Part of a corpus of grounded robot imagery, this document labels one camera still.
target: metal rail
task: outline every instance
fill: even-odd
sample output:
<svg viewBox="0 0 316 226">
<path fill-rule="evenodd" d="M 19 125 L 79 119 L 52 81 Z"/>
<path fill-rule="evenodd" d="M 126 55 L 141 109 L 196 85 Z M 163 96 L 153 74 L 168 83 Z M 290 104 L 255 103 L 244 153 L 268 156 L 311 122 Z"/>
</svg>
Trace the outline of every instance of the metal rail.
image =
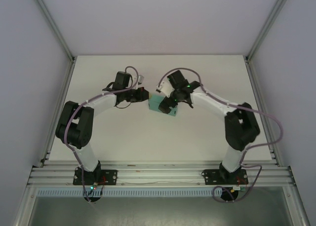
<svg viewBox="0 0 316 226">
<path fill-rule="evenodd" d="M 33 168 L 28 185 L 36 187 L 74 187 L 72 182 L 76 167 L 77 165 L 51 165 L 50 167 Z M 102 168 L 118 170 L 117 185 L 111 187 L 205 187 L 204 178 L 201 175 L 202 171 L 204 169 L 216 169 L 218 165 L 102 165 Z M 257 169 L 247 170 L 249 184 L 253 183 L 257 173 Z M 293 176 L 288 168 L 266 165 L 263 166 L 255 187 L 294 184 Z"/>
<path fill-rule="evenodd" d="M 273 6 L 273 8 L 268 16 L 268 19 L 266 20 L 264 26 L 262 27 L 256 41 L 254 42 L 254 44 L 253 44 L 253 46 L 252 46 L 252 48 L 247 56 L 247 61 L 250 61 L 253 58 L 254 54 L 259 49 L 260 45 L 262 44 L 263 40 L 267 36 L 270 28 L 274 24 L 277 16 L 281 12 L 286 1 L 287 0 L 277 0 L 276 1 L 275 5 Z"/>
<path fill-rule="evenodd" d="M 52 18 L 52 16 L 50 15 L 50 12 L 48 11 L 45 3 L 43 0 L 35 0 L 39 6 L 39 9 L 41 10 L 41 12 L 43 13 L 45 19 L 47 20 L 51 30 L 53 31 L 53 33 L 55 34 L 57 40 L 59 41 L 60 45 L 63 47 L 66 55 L 68 56 L 69 60 L 72 62 L 74 60 L 74 56 L 72 55 L 63 35 L 61 34 L 61 32 L 59 31 L 54 19 Z"/>
</svg>

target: white platform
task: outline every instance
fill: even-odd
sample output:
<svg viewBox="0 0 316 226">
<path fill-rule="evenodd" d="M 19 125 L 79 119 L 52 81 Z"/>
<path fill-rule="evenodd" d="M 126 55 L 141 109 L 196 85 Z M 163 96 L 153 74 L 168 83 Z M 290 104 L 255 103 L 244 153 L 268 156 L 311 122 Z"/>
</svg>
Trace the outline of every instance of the white platform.
<svg viewBox="0 0 316 226">
<path fill-rule="evenodd" d="M 198 71 L 204 86 L 233 102 L 248 102 L 257 108 L 246 66 L 241 55 L 133 55 L 78 56 L 66 101 L 83 102 L 99 94 L 128 65 L 145 77 L 143 86 L 156 93 L 160 78 L 172 68 Z M 183 71 L 189 82 L 194 74 Z M 255 143 L 266 142 L 262 123 Z M 176 117 L 148 109 L 147 101 L 126 109 L 112 108 L 94 119 L 91 145 L 99 160 L 119 163 L 205 163 L 221 161 L 228 144 L 224 123 L 214 114 L 180 103 Z M 75 160 L 72 152 L 55 138 L 49 159 Z M 253 149 L 248 161 L 269 161 L 268 147 Z"/>
</svg>

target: enclosure wall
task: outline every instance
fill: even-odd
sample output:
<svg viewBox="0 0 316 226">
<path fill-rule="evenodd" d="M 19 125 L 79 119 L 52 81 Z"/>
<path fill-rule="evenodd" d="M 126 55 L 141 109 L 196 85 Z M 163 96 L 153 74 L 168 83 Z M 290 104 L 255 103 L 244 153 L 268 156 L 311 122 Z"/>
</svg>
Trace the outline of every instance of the enclosure wall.
<svg viewBox="0 0 316 226">
<path fill-rule="evenodd" d="M 281 156 L 292 167 L 311 225 L 316 225 L 315 10 L 315 0 L 288 0 L 252 63 L 268 110 L 284 125 Z"/>
<path fill-rule="evenodd" d="M 34 0 L 0 0 L 0 219 L 13 223 L 69 60 Z"/>
</svg>

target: wire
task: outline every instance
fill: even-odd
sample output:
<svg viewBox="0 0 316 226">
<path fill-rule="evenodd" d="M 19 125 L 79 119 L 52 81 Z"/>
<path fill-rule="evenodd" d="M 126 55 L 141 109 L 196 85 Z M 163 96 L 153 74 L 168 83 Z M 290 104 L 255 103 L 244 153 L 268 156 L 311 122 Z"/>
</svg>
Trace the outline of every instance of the wire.
<svg viewBox="0 0 316 226">
<path fill-rule="evenodd" d="M 131 105 L 132 103 L 130 102 L 127 106 L 125 106 L 125 107 L 118 107 L 118 106 L 115 106 L 116 108 L 118 108 L 118 109 L 125 109 L 125 108 L 128 108 L 130 105 Z"/>
<path fill-rule="evenodd" d="M 276 124 L 278 125 L 279 129 L 280 129 L 280 134 L 279 134 L 279 137 L 277 138 L 277 140 L 271 141 L 271 142 L 267 142 L 267 143 L 255 144 L 254 146 L 248 146 L 248 147 L 245 148 L 245 150 L 243 151 L 239 164 L 240 164 L 242 167 L 244 167 L 244 168 L 260 167 L 260 169 L 259 169 L 258 174 L 257 174 L 255 180 L 253 181 L 251 187 L 250 187 L 249 190 L 246 192 L 246 194 L 245 194 L 244 196 L 242 196 L 242 198 L 237 199 L 237 200 L 234 200 L 234 198 L 233 198 L 232 194 L 230 193 L 230 191 L 227 190 L 226 188 L 222 187 L 222 186 L 219 186 L 219 185 L 218 185 L 218 186 L 216 186 L 216 187 L 213 188 L 212 197 L 213 197 L 214 200 L 216 200 L 216 201 L 218 201 L 218 202 L 221 202 L 221 203 L 224 203 L 224 202 L 225 202 L 225 201 L 220 201 L 220 200 L 218 200 L 218 199 L 215 198 L 214 192 L 215 192 L 215 190 L 218 189 L 218 188 L 221 188 L 221 189 L 223 189 L 223 190 L 225 190 L 226 192 L 229 193 L 229 195 L 230 195 L 231 198 L 233 199 L 233 201 L 229 201 L 230 203 L 241 201 L 241 200 L 244 199 L 247 195 L 249 195 L 249 193 L 252 191 L 252 189 L 253 189 L 253 187 L 254 187 L 254 185 L 255 185 L 255 183 L 256 183 L 256 181 L 257 181 L 257 179 L 258 179 L 258 177 L 259 177 L 259 175 L 260 175 L 260 173 L 261 173 L 261 170 L 262 170 L 262 165 L 252 165 L 252 166 L 248 166 L 248 165 L 243 165 L 243 164 L 242 164 L 242 162 L 243 162 L 243 160 L 244 160 L 244 158 L 245 158 L 245 155 L 246 155 L 247 151 L 249 151 L 249 150 L 252 149 L 252 148 L 256 148 L 256 147 L 260 147 L 260 146 L 269 146 L 269 145 L 276 144 L 276 143 L 280 142 L 280 141 L 282 140 L 283 134 L 284 134 L 283 126 L 282 126 L 281 122 L 280 122 L 275 116 L 273 116 L 273 115 L 271 115 L 271 114 L 267 114 L 267 113 L 264 113 L 264 112 L 262 112 L 262 111 L 250 109 L 250 108 L 243 107 L 243 106 L 237 106 L 237 105 L 233 105 L 233 104 L 230 104 L 230 103 L 226 103 L 226 102 L 222 101 L 221 99 L 217 98 L 216 96 L 210 94 L 210 93 L 204 88 L 204 85 L 203 85 L 202 80 L 201 80 L 201 76 L 198 74 L 198 72 L 196 72 L 196 71 L 193 70 L 193 69 L 189 69 L 189 68 L 175 68 L 175 69 L 171 69 L 170 71 L 168 71 L 166 74 L 163 75 L 163 77 L 160 79 L 160 81 L 159 81 L 159 83 L 158 83 L 158 86 L 160 86 L 162 80 L 163 80 L 169 73 L 171 73 L 171 72 L 173 72 L 173 71 L 176 71 L 176 70 L 187 70 L 187 71 L 190 71 L 190 72 L 193 72 L 194 74 L 196 74 L 197 77 L 198 77 L 198 81 L 199 81 L 199 83 L 200 83 L 200 87 L 201 87 L 202 91 L 203 91 L 206 95 L 208 95 L 210 98 L 212 98 L 213 100 L 219 102 L 220 104 L 223 104 L 223 105 L 225 105 L 225 106 L 230 106 L 230 107 L 232 107 L 232 108 L 244 110 L 244 111 L 249 111 L 249 112 L 257 113 L 257 114 L 260 114 L 260 115 L 262 115 L 262 116 L 268 117 L 268 118 L 272 119 L 273 121 L 275 121 Z"/>
<path fill-rule="evenodd" d="M 245 183 L 246 188 L 247 188 L 248 183 L 244 179 L 240 179 L 239 177 L 237 177 L 237 181 L 238 181 L 238 186 L 240 185 L 240 182 L 242 181 L 243 183 Z"/>
<path fill-rule="evenodd" d="M 145 182 L 145 183 L 132 183 L 132 182 L 119 181 L 119 183 L 132 184 L 132 185 L 147 185 L 147 184 L 155 184 L 155 183 L 191 183 L 191 182 L 193 181 L 154 181 L 154 182 Z"/>
<path fill-rule="evenodd" d="M 88 193 L 87 193 L 87 191 L 86 191 L 86 189 L 85 189 L 85 185 L 84 185 L 84 166 L 83 166 L 82 161 L 80 160 L 80 158 L 79 158 L 79 156 L 78 156 L 78 154 L 77 154 L 77 152 L 76 152 L 76 150 L 75 150 L 75 147 L 70 146 L 70 144 L 68 144 L 68 142 L 67 142 L 68 131 L 69 131 L 70 125 L 71 125 L 72 121 L 74 120 L 75 116 L 77 115 L 77 113 L 80 111 L 80 109 L 81 109 L 84 105 L 87 105 L 89 102 L 94 101 L 94 100 L 96 100 L 96 99 L 99 99 L 99 98 L 101 98 L 101 97 L 103 97 L 103 96 L 106 96 L 106 95 L 109 95 L 109 94 L 120 93 L 120 92 L 124 92 L 124 91 L 131 90 L 131 89 L 133 89 L 133 88 L 137 85 L 137 83 L 138 83 L 138 71 L 137 71 L 137 69 L 135 69 L 133 66 L 127 66 L 127 67 L 125 68 L 125 72 L 127 71 L 128 68 L 133 69 L 133 70 L 135 71 L 135 73 L 136 73 L 136 83 L 135 83 L 134 85 L 132 85 L 132 86 L 129 87 L 129 88 L 123 89 L 123 90 L 110 91 L 110 92 L 106 92 L 106 93 L 99 94 L 99 95 L 96 95 L 96 96 L 94 96 L 93 98 L 89 99 L 88 101 L 83 102 L 83 103 L 80 104 L 80 105 L 77 107 L 77 109 L 74 111 L 74 113 L 73 113 L 73 115 L 70 117 L 70 119 L 69 119 L 69 121 L 68 121 L 68 123 L 67 123 L 66 129 L 65 129 L 64 143 L 65 143 L 65 145 L 74 153 L 74 156 L 75 156 L 75 158 L 77 159 L 77 161 L 78 161 L 78 163 L 79 163 L 79 166 L 80 166 L 80 168 L 81 168 L 81 170 L 82 170 L 82 171 L 81 171 L 81 183 L 82 183 L 82 187 L 83 187 L 83 192 L 84 192 L 84 194 L 85 194 L 85 196 L 86 196 L 86 198 L 87 198 L 87 200 L 88 200 L 89 203 L 91 202 L 91 200 L 90 200 L 90 198 L 89 198 L 89 196 L 88 196 Z"/>
<path fill-rule="evenodd" d="M 103 195 L 103 188 L 105 186 L 105 181 L 106 181 L 105 176 L 103 176 L 103 186 L 101 188 L 101 193 L 100 193 L 101 195 Z"/>
</svg>

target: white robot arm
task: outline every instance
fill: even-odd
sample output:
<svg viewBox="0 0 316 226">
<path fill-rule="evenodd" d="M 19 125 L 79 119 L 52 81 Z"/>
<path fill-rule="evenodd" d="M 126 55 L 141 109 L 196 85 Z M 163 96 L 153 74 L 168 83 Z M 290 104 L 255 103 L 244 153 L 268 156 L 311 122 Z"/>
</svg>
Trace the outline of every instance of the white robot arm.
<svg viewBox="0 0 316 226">
<path fill-rule="evenodd" d="M 144 88 L 138 88 L 143 79 L 144 77 L 141 75 L 134 77 L 126 71 L 118 72 L 115 81 L 108 84 L 103 89 L 102 94 L 83 102 L 80 106 L 72 101 L 65 103 L 55 134 L 63 143 L 65 143 L 65 135 L 67 135 L 67 146 L 70 146 L 79 162 L 79 168 L 75 170 L 76 178 L 74 178 L 78 179 L 78 182 L 74 181 L 74 184 L 82 183 L 79 177 L 82 170 L 84 170 L 82 180 L 87 185 L 93 185 L 92 188 L 96 187 L 98 182 L 102 180 L 100 179 L 102 177 L 100 161 L 95 157 L 89 143 L 92 136 L 93 119 L 122 101 L 140 102 L 147 100 L 149 92 Z M 127 88 L 130 80 L 132 80 L 132 86 Z"/>
<path fill-rule="evenodd" d="M 184 102 L 192 108 L 193 105 L 202 106 L 222 119 L 225 123 L 225 136 L 229 147 L 223 162 L 220 164 L 220 174 L 223 179 L 234 177 L 237 171 L 240 170 L 242 152 L 259 135 L 260 129 L 252 112 L 223 105 L 206 93 L 212 94 L 212 96 L 227 104 L 247 108 L 251 108 L 251 106 L 248 103 L 238 105 L 207 90 L 205 92 L 200 87 L 199 82 L 189 83 L 179 70 L 167 77 L 169 82 L 162 81 L 157 86 L 157 91 L 166 95 L 159 105 L 159 110 L 163 113 L 169 113 L 170 107 L 174 108 L 179 102 Z"/>
</svg>

